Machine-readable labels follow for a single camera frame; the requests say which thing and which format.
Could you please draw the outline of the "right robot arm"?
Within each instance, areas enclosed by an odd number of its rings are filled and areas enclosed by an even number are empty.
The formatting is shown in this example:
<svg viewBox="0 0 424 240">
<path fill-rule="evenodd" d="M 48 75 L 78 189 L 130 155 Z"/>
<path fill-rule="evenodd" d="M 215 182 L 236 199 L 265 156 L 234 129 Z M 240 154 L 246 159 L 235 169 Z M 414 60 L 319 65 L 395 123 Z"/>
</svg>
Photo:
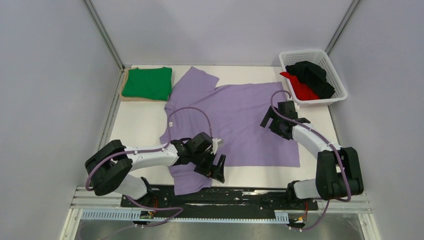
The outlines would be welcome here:
<svg viewBox="0 0 424 240">
<path fill-rule="evenodd" d="M 288 184 L 291 191 L 285 195 L 285 201 L 290 208 L 298 209 L 306 199 L 346 201 L 364 192 L 358 152 L 353 147 L 330 142 L 307 118 L 299 118 L 292 100 L 271 105 L 260 126 L 297 142 L 316 159 L 314 179 Z"/>
</svg>

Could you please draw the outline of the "purple t shirt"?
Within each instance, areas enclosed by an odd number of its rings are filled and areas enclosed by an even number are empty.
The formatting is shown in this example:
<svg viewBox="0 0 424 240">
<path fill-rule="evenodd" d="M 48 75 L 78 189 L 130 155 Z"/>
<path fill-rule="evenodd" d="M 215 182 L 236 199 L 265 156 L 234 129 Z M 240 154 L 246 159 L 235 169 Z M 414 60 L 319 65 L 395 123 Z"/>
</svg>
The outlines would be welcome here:
<svg viewBox="0 0 424 240">
<path fill-rule="evenodd" d="M 284 188 L 288 172 L 301 165 L 298 144 L 260 126 L 270 102 L 286 99 L 282 84 L 218 82 L 203 70 L 188 69 L 165 104 L 170 132 L 164 132 L 160 142 L 210 132 L 223 140 L 217 153 L 226 155 L 226 186 Z"/>
</svg>

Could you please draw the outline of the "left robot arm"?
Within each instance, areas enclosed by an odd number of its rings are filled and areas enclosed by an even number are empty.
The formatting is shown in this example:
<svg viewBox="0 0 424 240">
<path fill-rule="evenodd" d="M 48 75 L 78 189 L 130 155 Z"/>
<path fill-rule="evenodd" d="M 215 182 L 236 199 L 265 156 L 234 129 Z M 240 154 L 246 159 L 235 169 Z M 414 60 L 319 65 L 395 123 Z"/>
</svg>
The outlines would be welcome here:
<svg viewBox="0 0 424 240">
<path fill-rule="evenodd" d="M 205 132 L 193 138 L 174 139 L 154 149 L 129 147 L 119 139 L 112 140 L 85 162 L 85 186 L 96 196 L 118 193 L 146 207 L 152 203 L 153 193 L 146 178 L 130 174 L 134 170 L 193 164 L 194 172 L 224 183 L 226 156 L 222 154 L 215 160 L 221 143 L 221 139 Z"/>
</svg>

